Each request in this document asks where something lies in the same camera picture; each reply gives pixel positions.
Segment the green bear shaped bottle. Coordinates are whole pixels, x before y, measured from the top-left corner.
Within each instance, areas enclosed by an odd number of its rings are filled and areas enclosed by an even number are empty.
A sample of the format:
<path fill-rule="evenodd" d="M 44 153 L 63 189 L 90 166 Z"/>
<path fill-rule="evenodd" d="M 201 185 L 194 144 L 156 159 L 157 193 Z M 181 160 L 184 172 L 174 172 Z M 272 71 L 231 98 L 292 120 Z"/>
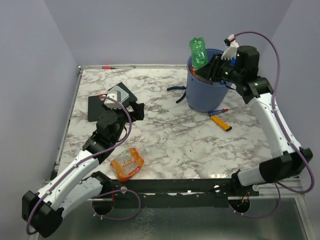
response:
<path fill-rule="evenodd" d="M 194 37 L 189 41 L 191 51 L 192 66 L 195 70 L 199 70 L 208 64 L 208 55 L 206 44 L 203 37 Z"/>

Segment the blue plastic bin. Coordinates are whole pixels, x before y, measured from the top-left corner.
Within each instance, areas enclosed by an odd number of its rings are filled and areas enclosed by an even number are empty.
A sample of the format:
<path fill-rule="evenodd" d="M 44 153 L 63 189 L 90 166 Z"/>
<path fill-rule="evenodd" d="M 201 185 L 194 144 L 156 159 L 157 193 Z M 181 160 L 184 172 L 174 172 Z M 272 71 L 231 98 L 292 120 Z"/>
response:
<path fill-rule="evenodd" d="M 212 85 L 203 83 L 194 77 L 190 71 L 192 66 L 192 56 L 187 60 L 187 82 L 186 82 L 186 100 L 188 106 L 198 112 L 207 113 L 216 110 L 228 91 L 224 82 L 214 83 Z"/>

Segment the crushed orange label bottle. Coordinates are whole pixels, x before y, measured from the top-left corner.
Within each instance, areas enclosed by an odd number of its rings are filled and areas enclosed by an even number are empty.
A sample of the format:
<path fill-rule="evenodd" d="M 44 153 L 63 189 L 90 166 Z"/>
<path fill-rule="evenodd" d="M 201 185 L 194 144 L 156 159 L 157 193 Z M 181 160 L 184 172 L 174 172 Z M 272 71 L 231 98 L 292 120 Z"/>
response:
<path fill-rule="evenodd" d="M 141 170 L 147 153 L 143 148 L 128 148 L 110 162 L 110 169 L 120 182 L 126 182 Z"/>

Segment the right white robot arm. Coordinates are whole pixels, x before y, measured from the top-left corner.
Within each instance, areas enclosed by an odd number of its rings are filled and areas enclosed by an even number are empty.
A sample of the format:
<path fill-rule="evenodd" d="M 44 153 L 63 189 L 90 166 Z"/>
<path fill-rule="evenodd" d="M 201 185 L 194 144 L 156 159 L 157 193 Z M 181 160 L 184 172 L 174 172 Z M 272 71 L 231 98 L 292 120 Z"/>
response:
<path fill-rule="evenodd" d="M 240 196 L 248 186 L 275 183 L 299 175 L 313 153 L 303 148 L 292 135 L 274 99 L 275 92 L 265 77 L 258 75 L 260 53 L 249 45 L 237 48 L 235 63 L 214 54 L 195 74 L 213 83 L 225 81 L 236 86 L 237 93 L 255 114 L 269 144 L 272 158 L 258 166 L 232 175 L 229 189 Z"/>

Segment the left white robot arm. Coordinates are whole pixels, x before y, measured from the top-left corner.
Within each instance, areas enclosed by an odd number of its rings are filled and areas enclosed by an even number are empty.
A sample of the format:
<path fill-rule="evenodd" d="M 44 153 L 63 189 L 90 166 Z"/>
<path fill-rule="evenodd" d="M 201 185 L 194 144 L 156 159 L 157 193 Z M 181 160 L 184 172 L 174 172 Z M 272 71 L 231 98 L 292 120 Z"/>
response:
<path fill-rule="evenodd" d="M 104 106 L 95 131 L 72 162 L 47 185 L 23 195 L 21 213 L 27 235 L 49 237 L 74 208 L 92 197 L 103 198 L 110 193 L 110 184 L 95 176 L 89 177 L 84 184 L 80 181 L 127 140 L 133 122 L 145 117 L 144 103 L 131 101 L 132 111 L 118 101 L 114 104 L 115 107 Z"/>

